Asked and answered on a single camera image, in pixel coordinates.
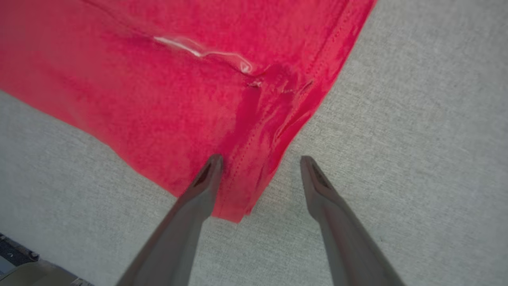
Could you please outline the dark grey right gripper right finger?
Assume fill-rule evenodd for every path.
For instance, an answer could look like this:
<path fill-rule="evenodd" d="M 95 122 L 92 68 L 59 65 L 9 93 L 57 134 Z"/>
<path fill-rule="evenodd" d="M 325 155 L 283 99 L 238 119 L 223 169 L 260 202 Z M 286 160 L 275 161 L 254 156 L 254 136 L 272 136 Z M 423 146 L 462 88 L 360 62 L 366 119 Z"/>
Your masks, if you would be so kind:
<path fill-rule="evenodd" d="M 300 170 L 307 209 L 319 223 L 334 286 L 405 286 L 314 158 Z"/>

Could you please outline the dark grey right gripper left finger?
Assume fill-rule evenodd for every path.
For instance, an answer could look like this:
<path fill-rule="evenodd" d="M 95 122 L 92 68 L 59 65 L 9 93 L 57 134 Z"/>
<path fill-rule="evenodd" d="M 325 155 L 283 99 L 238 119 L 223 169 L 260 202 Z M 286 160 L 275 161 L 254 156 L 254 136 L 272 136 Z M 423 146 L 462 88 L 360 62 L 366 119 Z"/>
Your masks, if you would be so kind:
<path fill-rule="evenodd" d="M 213 154 L 116 286 L 188 286 L 202 225 L 214 209 L 222 174 L 223 157 Z"/>

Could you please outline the red and white jersey garment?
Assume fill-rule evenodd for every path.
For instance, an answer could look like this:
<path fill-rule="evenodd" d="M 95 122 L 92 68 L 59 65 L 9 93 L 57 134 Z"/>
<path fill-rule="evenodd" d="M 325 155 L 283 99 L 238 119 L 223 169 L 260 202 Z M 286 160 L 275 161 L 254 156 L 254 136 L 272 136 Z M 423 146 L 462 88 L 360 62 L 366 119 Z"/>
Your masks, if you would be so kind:
<path fill-rule="evenodd" d="M 213 215 L 249 215 L 377 0 L 0 0 L 0 90 L 176 197 L 224 157 Z"/>

